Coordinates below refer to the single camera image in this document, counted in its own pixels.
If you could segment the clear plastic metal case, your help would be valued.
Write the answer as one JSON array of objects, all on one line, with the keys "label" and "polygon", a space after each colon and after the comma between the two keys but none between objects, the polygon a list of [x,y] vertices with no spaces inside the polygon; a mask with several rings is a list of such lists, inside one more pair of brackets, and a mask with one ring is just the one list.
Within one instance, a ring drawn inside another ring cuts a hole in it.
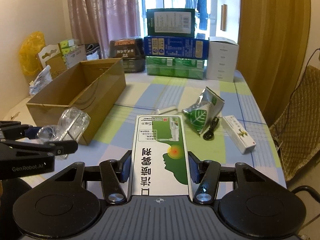
[{"label": "clear plastic metal case", "polygon": [[57,125],[43,126],[36,133],[36,139],[40,142],[79,142],[83,133],[90,123],[90,116],[76,108],[71,107],[65,110],[59,118]]}]

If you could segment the plaid tablecloth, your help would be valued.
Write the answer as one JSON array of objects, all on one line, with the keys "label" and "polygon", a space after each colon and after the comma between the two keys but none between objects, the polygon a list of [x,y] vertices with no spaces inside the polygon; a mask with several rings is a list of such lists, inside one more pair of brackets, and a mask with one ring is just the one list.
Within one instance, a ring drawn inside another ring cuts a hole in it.
[{"label": "plaid tablecloth", "polygon": [[[124,73],[118,65],[95,68],[75,66],[33,95],[25,104],[34,126],[57,125],[62,113],[75,107],[90,117],[74,154],[56,159],[54,171],[81,161],[95,166],[120,159],[133,147],[139,115],[178,115],[185,148],[201,160],[224,166],[244,162],[285,185],[280,160],[268,126],[240,73],[233,82]],[[203,138],[210,127],[209,112],[223,118],[234,116],[255,148],[242,153],[228,133],[217,126],[210,140]]]}]

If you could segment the black food container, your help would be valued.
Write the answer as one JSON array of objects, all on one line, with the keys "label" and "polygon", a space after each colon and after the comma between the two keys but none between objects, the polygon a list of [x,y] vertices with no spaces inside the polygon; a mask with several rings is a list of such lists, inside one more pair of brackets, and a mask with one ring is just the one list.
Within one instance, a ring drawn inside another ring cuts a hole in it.
[{"label": "black food container", "polygon": [[109,57],[122,58],[125,73],[145,70],[145,54],[142,37],[122,38],[110,41]]}]

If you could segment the silver green leaf pouch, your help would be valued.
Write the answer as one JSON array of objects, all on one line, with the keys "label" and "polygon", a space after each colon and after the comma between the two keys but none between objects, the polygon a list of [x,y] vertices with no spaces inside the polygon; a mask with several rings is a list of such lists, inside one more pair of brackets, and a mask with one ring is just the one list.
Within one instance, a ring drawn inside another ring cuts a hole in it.
[{"label": "silver green leaf pouch", "polygon": [[212,120],[217,117],[223,109],[225,101],[212,89],[206,87],[196,102],[182,110],[193,129],[201,135]]}]

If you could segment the green white medicine box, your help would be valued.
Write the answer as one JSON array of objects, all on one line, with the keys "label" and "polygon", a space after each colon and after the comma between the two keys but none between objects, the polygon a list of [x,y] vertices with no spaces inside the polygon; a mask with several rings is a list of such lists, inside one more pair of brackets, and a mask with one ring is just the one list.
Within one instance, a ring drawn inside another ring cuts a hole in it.
[{"label": "green white medicine box", "polygon": [[180,115],[136,117],[128,194],[191,197],[188,152]]}]

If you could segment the white carton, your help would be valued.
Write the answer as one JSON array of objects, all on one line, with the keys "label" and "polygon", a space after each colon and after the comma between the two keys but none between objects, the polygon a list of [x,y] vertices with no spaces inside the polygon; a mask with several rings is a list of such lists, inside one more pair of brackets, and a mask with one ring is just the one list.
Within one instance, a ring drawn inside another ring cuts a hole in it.
[{"label": "white carton", "polygon": [[238,51],[236,42],[224,37],[210,37],[206,79],[233,82]]}]

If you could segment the brown cardboard box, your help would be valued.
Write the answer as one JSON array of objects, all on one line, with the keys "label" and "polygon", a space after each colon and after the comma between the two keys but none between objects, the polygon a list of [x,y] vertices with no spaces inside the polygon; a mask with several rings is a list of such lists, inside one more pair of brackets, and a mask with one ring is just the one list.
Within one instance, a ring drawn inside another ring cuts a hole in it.
[{"label": "brown cardboard box", "polygon": [[37,126],[56,125],[70,107],[86,112],[91,120],[79,143],[89,145],[125,87],[121,58],[81,61],[46,85],[26,106]]}]

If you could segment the quilted brown chair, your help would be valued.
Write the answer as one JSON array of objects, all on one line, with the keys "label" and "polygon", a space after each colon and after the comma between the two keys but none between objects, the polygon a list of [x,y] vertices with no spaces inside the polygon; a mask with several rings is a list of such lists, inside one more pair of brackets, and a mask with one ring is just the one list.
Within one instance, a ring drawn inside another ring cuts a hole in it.
[{"label": "quilted brown chair", "polygon": [[319,153],[319,69],[307,66],[299,87],[270,127],[280,146],[280,163],[290,181]]}]

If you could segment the small brown carton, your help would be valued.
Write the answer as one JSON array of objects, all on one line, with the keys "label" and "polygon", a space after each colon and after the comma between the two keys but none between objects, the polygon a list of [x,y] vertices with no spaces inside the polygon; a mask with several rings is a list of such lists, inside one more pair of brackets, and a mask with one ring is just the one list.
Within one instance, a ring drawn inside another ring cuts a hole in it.
[{"label": "small brown carton", "polygon": [[46,65],[50,66],[50,73],[52,79],[55,79],[67,70],[67,66],[64,63],[62,56],[59,55],[56,55],[55,57],[52,57],[49,60],[47,60]]}]

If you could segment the yellow plastic bag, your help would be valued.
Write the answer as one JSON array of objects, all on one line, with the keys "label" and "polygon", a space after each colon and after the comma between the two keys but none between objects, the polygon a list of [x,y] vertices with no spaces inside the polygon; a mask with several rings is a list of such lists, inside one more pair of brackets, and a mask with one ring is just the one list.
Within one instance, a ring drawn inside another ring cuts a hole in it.
[{"label": "yellow plastic bag", "polygon": [[18,52],[22,73],[34,76],[42,69],[38,53],[46,46],[44,34],[41,31],[31,33],[23,42]]}]

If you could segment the pink curtain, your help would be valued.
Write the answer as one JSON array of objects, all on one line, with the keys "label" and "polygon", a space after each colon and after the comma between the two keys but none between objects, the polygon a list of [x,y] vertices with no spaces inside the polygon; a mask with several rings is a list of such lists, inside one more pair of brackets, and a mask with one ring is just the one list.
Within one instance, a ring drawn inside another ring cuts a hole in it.
[{"label": "pink curtain", "polygon": [[67,0],[72,37],[98,43],[103,58],[110,41],[140,36],[138,0]]}]

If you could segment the small white case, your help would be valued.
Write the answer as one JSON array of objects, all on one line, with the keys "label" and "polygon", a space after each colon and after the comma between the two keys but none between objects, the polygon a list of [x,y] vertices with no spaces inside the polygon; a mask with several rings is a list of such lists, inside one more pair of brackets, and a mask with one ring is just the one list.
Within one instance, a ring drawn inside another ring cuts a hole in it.
[{"label": "small white case", "polygon": [[176,106],[170,106],[167,108],[156,109],[153,111],[154,115],[174,115],[178,113],[178,109]]}]

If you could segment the green tissue pack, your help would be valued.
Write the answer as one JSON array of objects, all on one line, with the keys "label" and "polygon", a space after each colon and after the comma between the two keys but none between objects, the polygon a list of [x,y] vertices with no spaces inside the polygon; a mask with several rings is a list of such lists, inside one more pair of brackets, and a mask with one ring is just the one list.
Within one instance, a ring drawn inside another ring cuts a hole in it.
[{"label": "green tissue pack", "polygon": [[206,72],[206,60],[147,56],[145,65],[148,75],[203,80]]}]

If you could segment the white slim medicine box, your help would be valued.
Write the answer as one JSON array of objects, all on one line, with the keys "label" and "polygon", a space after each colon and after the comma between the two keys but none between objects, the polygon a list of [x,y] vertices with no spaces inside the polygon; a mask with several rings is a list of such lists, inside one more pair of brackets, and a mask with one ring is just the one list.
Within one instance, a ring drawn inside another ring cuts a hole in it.
[{"label": "white slim medicine box", "polygon": [[255,141],[235,116],[223,116],[221,119],[221,125],[241,154],[247,154],[254,150],[256,146]]}]

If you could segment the blue carton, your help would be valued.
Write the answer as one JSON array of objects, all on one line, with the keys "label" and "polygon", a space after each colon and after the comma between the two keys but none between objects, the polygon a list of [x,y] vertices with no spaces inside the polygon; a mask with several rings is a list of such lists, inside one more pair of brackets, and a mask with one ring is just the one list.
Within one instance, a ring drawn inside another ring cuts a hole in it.
[{"label": "blue carton", "polygon": [[179,57],[207,60],[209,41],[189,37],[146,36],[143,39],[146,56]]}]

